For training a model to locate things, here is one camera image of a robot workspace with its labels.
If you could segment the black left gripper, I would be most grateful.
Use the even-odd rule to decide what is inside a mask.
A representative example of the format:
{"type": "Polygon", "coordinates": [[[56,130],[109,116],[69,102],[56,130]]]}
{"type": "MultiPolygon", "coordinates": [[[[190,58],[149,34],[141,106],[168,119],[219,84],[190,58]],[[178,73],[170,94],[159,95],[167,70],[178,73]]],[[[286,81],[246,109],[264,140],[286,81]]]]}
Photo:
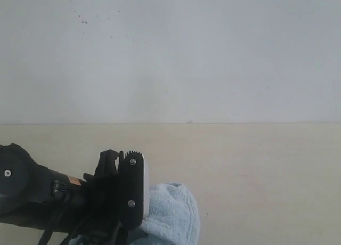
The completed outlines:
{"type": "Polygon", "coordinates": [[[145,158],[137,151],[100,153],[91,188],[93,213],[84,224],[83,244],[129,244],[145,219],[145,158]]]}

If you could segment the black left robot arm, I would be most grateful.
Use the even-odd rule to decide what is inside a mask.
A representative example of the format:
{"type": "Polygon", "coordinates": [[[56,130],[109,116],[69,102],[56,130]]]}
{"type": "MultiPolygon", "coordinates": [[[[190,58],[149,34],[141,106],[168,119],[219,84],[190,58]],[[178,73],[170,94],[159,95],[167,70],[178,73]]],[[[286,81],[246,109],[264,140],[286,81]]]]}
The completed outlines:
{"type": "Polygon", "coordinates": [[[93,174],[75,178],[37,164],[17,144],[1,147],[1,222],[54,232],[63,244],[128,244],[149,213],[149,173],[137,151],[100,153],[93,174]]]}

